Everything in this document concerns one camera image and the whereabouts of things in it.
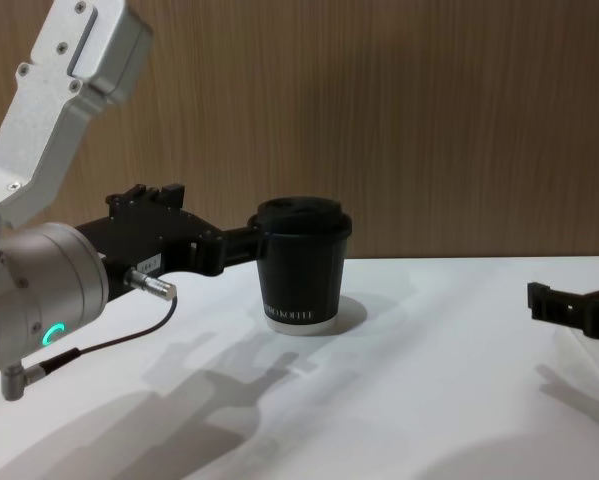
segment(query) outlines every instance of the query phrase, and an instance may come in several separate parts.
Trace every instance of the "black cable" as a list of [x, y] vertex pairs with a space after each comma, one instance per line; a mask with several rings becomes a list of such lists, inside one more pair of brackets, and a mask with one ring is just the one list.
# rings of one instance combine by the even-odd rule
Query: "black cable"
[[68, 363], [81, 357], [82, 355], [85, 355], [87, 353], [96, 352], [97, 350], [102, 350], [104, 348], [112, 347], [114, 345], [119, 345], [120, 343], [128, 342], [130, 340], [134, 340], [135, 338], [143, 337], [143, 336], [148, 335], [156, 330], [159, 330], [166, 323], [168, 323], [168, 321], [170, 321], [170, 319], [172, 318], [172, 316], [175, 313], [175, 310], [177, 309], [177, 303], [178, 303], [177, 297], [173, 298], [172, 303], [170, 304], [170, 310], [168, 310], [168, 313], [166, 314], [166, 316], [163, 317], [163, 319], [160, 322], [156, 323], [155, 325], [153, 325], [150, 328], [146, 328], [145, 330], [141, 330], [140, 332], [137, 332], [137, 333], [126, 335], [125, 337], [119, 337], [114, 340], [110, 340], [108, 342], [100, 343], [98, 345], [93, 345], [91, 347], [84, 348], [83, 350], [79, 349], [79, 348], [72, 348], [63, 353], [60, 353], [59, 355], [57, 355], [55, 357], [52, 357], [48, 360], [40, 362], [39, 366], [43, 369], [43, 371], [46, 373], [46, 375], [50, 375], [55, 370], [63, 367], [64, 365], [67, 365]]

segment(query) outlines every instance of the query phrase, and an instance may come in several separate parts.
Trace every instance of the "white table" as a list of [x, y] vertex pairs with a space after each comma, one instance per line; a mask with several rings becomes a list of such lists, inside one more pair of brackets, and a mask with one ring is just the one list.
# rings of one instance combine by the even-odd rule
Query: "white table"
[[[599, 479], [599, 394], [526, 308], [528, 281], [599, 289], [599, 258], [349, 261], [344, 333], [310, 338], [266, 327], [252, 264], [167, 278], [164, 329], [0, 397], [0, 480]], [[167, 308], [134, 292], [25, 364]]]

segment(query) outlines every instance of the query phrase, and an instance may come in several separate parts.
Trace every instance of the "metal connector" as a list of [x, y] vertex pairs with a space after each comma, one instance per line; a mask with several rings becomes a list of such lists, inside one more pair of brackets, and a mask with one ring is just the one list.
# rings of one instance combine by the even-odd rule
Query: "metal connector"
[[128, 270], [124, 283], [129, 287], [143, 290], [168, 301], [172, 301], [177, 296], [177, 287], [172, 283], [151, 277], [134, 268]]

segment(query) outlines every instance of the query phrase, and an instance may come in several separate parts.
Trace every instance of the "black lid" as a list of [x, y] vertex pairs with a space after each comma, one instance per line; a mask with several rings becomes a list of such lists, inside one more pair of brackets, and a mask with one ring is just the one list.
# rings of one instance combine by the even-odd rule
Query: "black lid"
[[264, 232], [286, 235], [339, 233], [350, 229], [341, 204], [318, 197], [284, 197], [262, 203], [250, 223]]

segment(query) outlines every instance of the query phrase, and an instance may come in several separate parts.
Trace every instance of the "wood paneling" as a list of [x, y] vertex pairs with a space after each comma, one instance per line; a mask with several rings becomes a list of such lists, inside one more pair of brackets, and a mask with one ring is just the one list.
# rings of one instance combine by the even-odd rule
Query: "wood paneling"
[[[136, 182], [222, 227], [340, 199], [355, 256], [599, 253], [599, 0], [135, 0], [155, 30], [55, 204]], [[0, 0], [0, 122], [48, 0]]]

